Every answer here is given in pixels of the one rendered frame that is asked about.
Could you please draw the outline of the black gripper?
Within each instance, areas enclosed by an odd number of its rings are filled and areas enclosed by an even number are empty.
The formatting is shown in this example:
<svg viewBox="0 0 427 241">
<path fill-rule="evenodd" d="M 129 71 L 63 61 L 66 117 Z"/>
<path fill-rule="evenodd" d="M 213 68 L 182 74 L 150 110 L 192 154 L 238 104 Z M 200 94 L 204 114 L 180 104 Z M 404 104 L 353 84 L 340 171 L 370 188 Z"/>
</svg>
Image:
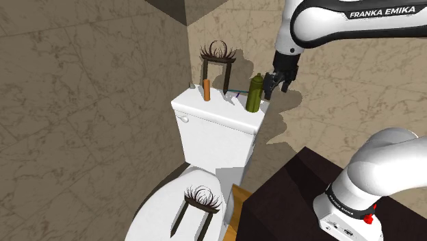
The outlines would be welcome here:
<svg viewBox="0 0 427 241">
<path fill-rule="evenodd" d="M 264 99 L 270 100 L 273 90 L 283 81 L 281 91 L 286 93 L 289 85 L 295 80 L 298 72 L 300 55 L 274 54 L 273 73 L 266 73 L 263 79 Z"/>
</svg>

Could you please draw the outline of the green bottle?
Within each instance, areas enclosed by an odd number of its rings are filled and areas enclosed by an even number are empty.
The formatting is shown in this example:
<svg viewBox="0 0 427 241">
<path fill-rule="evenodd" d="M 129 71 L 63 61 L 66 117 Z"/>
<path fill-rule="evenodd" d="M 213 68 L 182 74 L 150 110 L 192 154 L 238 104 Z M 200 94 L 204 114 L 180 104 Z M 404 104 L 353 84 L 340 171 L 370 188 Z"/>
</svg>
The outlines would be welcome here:
<svg viewBox="0 0 427 241">
<path fill-rule="evenodd" d="M 248 91 L 246 110 L 255 113 L 259 110 L 261 96 L 263 92 L 263 77 L 261 73 L 257 73 L 250 81 Z"/>
</svg>

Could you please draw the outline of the dark brown spiky stand ornament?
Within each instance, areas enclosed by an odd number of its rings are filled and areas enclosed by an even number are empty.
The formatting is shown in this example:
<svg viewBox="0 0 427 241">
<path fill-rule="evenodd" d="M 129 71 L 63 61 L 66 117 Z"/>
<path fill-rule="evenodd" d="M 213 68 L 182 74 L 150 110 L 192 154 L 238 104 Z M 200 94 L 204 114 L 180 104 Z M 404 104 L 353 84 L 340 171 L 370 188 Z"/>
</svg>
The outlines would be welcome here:
<svg viewBox="0 0 427 241">
<path fill-rule="evenodd" d="M 184 192 L 183 205 L 180 207 L 179 212 L 172 223 L 170 237 L 173 237 L 176 234 L 177 229 L 185 216 L 186 210 L 190 205 L 207 213 L 207 217 L 196 239 L 196 241 L 203 241 L 213 215 L 220 211 L 222 202 L 219 202 L 219 197 L 215 196 L 207 186 L 200 185 L 195 188 L 192 186 L 186 188 L 186 191 Z"/>
<path fill-rule="evenodd" d="M 229 91 L 229 80 L 231 76 L 232 63 L 236 61 L 236 58 L 234 57 L 235 51 L 232 49 L 229 49 L 227 47 L 227 44 L 223 40 L 220 40 L 220 43 L 222 44 L 222 48 L 215 48 L 213 50 L 212 47 L 216 42 L 217 40 L 214 40 L 211 42 L 209 47 L 206 47 L 204 45 L 203 47 L 200 48 L 200 56 L 203 59 L 202 78 L 203 80 L 207 79 L 208 64 L 210 62 L 226 64 L 226 70 L 224 74 L 224 83 L 223 83 L 223 93 L 226 94 Z"/>
</svg>

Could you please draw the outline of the white toilet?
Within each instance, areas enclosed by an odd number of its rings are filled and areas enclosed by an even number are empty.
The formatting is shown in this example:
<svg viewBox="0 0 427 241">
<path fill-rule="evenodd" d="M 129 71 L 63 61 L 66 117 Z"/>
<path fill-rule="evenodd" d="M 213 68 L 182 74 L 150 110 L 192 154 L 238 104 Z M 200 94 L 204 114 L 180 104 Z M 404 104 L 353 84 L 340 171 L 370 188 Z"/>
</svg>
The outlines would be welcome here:
<svg viewBox="0 0 427 241">
<path fill-rule="evenodd" d="M 247 97 L 219 89 L 203 98 L 203 87 L 188 88 L 174 98 L 174 110 L 188 167 L 154 192 L 141 206 L 124 241 L 196 241 L 207 213 L 191 205 L 177 229 L 170 230 L 186 188 L 204 185 L 222 202 L 203 241 L 222 241 L 233 215 L 232 187 L 241 184 L 253 154 L 255 139 L 268 110 L 262 101 L 255 113 L 245 109 Z"/>
</svg>

